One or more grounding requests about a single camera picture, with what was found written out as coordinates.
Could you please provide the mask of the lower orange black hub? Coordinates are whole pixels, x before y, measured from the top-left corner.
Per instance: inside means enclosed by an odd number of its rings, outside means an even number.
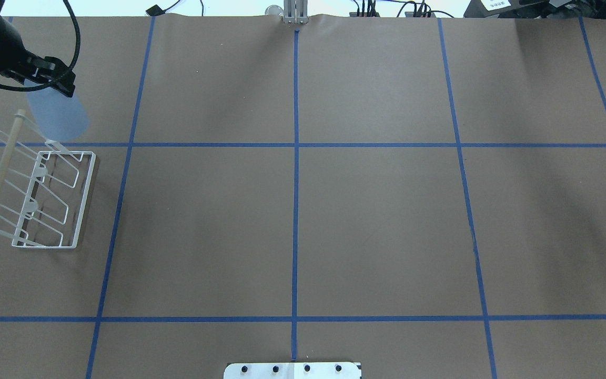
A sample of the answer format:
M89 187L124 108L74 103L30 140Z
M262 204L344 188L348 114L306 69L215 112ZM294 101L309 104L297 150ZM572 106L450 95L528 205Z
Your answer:
M435 18L436 12L430 7L424 7L423 9L416 8L413 11L403 11L402 14L406 18Z

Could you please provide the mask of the brown paper table cover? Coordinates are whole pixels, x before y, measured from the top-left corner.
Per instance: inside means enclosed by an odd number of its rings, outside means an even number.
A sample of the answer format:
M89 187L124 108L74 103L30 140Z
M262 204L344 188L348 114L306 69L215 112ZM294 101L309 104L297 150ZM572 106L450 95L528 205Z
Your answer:
M79 24L86 231L0 237L0 378L606 378L606 21Z

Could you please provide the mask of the aluminium frame post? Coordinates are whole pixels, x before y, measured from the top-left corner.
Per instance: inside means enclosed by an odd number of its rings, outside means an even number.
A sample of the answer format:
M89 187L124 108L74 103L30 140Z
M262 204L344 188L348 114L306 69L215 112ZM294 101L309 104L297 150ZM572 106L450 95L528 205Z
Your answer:
M282 14L284 24L308 24L308 3L308 0L284 0Z

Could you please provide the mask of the blue plastic cup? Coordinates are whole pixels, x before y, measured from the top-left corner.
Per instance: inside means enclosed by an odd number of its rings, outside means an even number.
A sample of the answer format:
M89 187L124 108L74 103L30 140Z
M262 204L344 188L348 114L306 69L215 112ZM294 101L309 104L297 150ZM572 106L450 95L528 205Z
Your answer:
M75 93L67 97L54 88L26 93L35 123L47 139L68 142L82 136L89 128L87 111Z

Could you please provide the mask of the orange black hub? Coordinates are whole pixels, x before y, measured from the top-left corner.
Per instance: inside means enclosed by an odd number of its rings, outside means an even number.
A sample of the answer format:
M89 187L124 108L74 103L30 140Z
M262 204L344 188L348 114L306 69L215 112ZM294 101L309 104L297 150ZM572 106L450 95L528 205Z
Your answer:
M380 17L375 9L357 9L355 12L349 12L349 17Z
M402 14L406 18L435 18L436 12L430 7L424 7L423 9L416 8L413 11L403 11Z

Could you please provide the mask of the white metal base plate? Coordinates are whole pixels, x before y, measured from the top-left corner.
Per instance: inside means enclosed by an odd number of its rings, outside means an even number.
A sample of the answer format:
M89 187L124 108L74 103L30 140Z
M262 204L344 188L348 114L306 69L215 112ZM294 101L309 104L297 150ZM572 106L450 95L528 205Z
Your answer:
M227 365L224 378L362 378L354 362L266 362Z

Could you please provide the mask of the upper orange black hub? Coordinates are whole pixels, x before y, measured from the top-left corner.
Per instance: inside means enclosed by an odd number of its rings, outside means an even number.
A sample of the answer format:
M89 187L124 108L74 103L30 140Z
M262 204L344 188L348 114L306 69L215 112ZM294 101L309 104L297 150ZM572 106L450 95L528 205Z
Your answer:
M380 17L375 9L357 9L355 12L349 12L349 17Z

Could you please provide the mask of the small black device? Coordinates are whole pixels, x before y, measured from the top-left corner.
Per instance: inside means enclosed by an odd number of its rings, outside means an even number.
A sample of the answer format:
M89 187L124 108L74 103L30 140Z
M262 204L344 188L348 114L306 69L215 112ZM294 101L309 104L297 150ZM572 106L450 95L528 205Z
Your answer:
M157 17L159 15L164 15L165 10L163 10L159 5L153 5L152 7L145 10L145 13L150 17Z

